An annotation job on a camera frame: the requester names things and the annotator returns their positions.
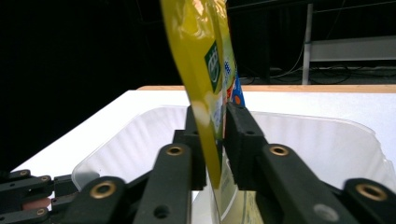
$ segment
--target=green logo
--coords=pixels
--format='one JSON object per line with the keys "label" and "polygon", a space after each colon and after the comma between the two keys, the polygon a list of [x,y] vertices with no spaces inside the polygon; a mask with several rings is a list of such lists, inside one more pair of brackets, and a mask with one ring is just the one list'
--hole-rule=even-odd
{"label": "green logo", "polygon": [[220,75],[220,63],[219,63],[219,54],[218,54],[218,46],[213,43],[210,50],[207,52],[205,56],[205,62],[207,71],[209,72],[209,78],[212,82],[212,89],[215,91],[216,87],[218,86],[219,82],[219,75]]}

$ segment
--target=white tabletop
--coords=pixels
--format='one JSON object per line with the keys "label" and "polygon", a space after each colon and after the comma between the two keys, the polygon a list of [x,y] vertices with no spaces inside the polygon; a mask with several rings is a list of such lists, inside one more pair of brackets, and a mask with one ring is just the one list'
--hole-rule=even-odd
{"label": "white tabletop", "polygon": [[[396,161],[396,94],[246,91],[251,111],[348,119],[376,133],[388,160]],[[160,105],[188,105],[184,91],[127,91],[15,170],[69,175],[133,117]]]}

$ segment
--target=wooden strip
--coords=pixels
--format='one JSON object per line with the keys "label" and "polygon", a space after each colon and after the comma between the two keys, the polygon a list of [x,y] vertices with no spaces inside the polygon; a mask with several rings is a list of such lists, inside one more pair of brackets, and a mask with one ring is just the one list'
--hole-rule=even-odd
{"label": "wooden strip", "polygon": [[[184,91],[183,86],[143,86],[138,91]],[[370,92],[396,93],[396,85],[293,85],[293,86],[242,86],[243,91],[299,91],[299,92]]]}

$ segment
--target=translucent plastic tray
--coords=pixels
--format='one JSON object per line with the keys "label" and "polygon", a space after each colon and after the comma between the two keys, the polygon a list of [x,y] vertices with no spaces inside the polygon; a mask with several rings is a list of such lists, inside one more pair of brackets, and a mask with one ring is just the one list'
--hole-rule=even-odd
{"label": "translucent plastic tray", "polygon": [[[149,171],[174,130],[184,129],[186,111],[163,106],[133,118],[74,169],[74,183],[82,189],[104,175],[130,182]],[[251,113],[268,142],[293,148],[321,180],[341,188],[346,179],[365,177],[396,191],[393,166],[369,128],[348,120]]]}

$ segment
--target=yellow snack package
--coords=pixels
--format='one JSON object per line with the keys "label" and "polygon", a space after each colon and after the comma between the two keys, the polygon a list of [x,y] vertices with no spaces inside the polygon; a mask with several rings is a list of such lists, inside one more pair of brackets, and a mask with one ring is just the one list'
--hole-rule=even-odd
{"label": "yellow snack package", "polygon": [[224,0],[162,0],[163,20],[189,95],[221,223],[262,223],[254,194],[237,190],[222,146],[225,104],[244,104]]}

